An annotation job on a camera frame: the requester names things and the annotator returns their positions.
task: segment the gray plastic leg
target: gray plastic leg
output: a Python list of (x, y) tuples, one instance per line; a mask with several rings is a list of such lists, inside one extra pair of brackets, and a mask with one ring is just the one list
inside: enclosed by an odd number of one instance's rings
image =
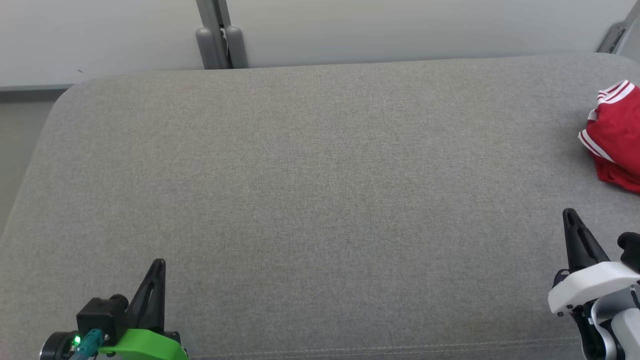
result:
[(227, 46), (229, 46), (229, 55), (231, 55), (231, 64), (234, 69), (248, 68), (249, 63), (246, 59), (242, 30), (237, 26), (229, 26), (225, 33), (227, 34)]
[(215, 56), (216, 48), (213, 46), (213, 35), (211, 30), (207, 28), (200, 28), (196, 30), (196, 41), (198, 42), (198, 48), (200, 49), (200, 56), (202, 57), (202, 65), (205, 69), (220, 69), (220, 64)]
[(227, 43), (222, 37), (216, 9), (211, 0), (196, 0), (203, 27), (196, 31), (196, 39), (200, 48), (205, 69), (229, 69)]

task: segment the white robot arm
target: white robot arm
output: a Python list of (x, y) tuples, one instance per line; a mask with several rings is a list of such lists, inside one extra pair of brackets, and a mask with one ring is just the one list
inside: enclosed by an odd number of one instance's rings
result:
[(575, 320), (587, 360), (640, 360), (640, 234), (624, 233), (613, 262), (574, 209), (563, 211), (569, 269), (549, 292), (551, 312)]

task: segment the gray upholstered bench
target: gray upholstered bench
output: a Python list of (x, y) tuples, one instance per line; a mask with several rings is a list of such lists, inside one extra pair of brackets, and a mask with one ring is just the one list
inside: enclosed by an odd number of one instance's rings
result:
[(56, 103), (0, 248), (0, 358), (167, 261), (195, 359), (581, 358), (561, 212), (606, 251), (640, 197), (577, 139), (610, 55), (155, 72)]

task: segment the fabric seam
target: fabric seam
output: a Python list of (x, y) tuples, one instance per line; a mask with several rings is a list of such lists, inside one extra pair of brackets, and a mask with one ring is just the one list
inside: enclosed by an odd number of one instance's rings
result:
[[(193, 359), (201, 359), (201, 358), (215, 358), (215, 357), (238, 357), (238, 356), (264, 356), (271, 354), (295, 354), (295, 353), (313, 353), (313, 352), (331, 352), (331, 351), (354, 351), (354, 350), (398, 350), (398, 349), (412, 349), (412, 348), (433, 348), (433, 347), (455, 347), (455, 346), (472, 346), (472, 345), (498, 345), (498, 344), (515, 344), (515, 343), (527, 343), (532, 341), (549, 341), (549, 340), (575, 340), (579, 339), (578, 336), (572, 336), (568, 338), (546, 338), (546, 339), (532, 339), (532, 340), (512, 340), (512, 341), (493, 341), (493, 342), (484, 342), (484, 343), (456, 343), (456, 344), (435, 344), (435, 345), (408, 345), (408, 346), (394, 346), (394, 347), (360, 347), (360, 348), (323, 348), (323, 349), (313, 349), (313, 350), (281, 350), (281, 351), (265, 351), (265, 352), (236, 352), (236, 353), (227, 353), (227, 354), (215, 354), (209, 356), (197, 356), (193, 357)], [(553, 344), (542, 344), (535, 346), (545, 346), (545, 345), (553, 345)], [(461, 350), (431, 350), (431, 351), (464, 351), (464, 350), (477, 350), (477, 349), (461, 349)], [(321, 356), (348, 356), (348, 355), (369, 355), (369, 354), (334, 354), (334, 355), (321, 355)], [(305, 357), (303, 355), (293, 356), (293, 357)], [(286, 357), (276, 357), (277, 359), (286, 359)], [(262, 358), (262, 357), (251, 357), (252, 360), (267, 360), (274, 358)]]
[(463, 352), (463, 351), (487, 351), (487, 350), (510, 350), (515, 348), (531, 348), (531, 347), (551, 347), (560, 345), (572, 345), (576, 342), (564, 342), (564, 343), (552, 343), (552, 344), (538, 344), (538, 345), (522, 345), (517, 347), (493, 347), (493, 348), (464, 348), (464, 349), (450, 349), (450, 350), (423, 350), (423, 351), (402, 351), (402, 352), (369, 352), (360, 354), (323, 354), (323, 355), (298, 355), (298, 356), (275, 356), (275, 357), (244, 357), (239, 360), (275, 360), (275, 359), (309, 359), (314, 357), (339, 357), (339, 356), (371, 356), (371, 355), (407, 355), (407, 354), (435, 354), (442, 352)]

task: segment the white wall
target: white wall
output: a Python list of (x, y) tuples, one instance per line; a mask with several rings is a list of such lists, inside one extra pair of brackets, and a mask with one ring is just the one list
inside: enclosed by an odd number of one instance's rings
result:
[(0, 90), (202, 69), (195, 0), (1, 0)]
[(640, 24), (638, 20), (627, 30), (617, 53), (640, 63)]
[(636, 0), (227, 0), (251, 67), (596, 51)]

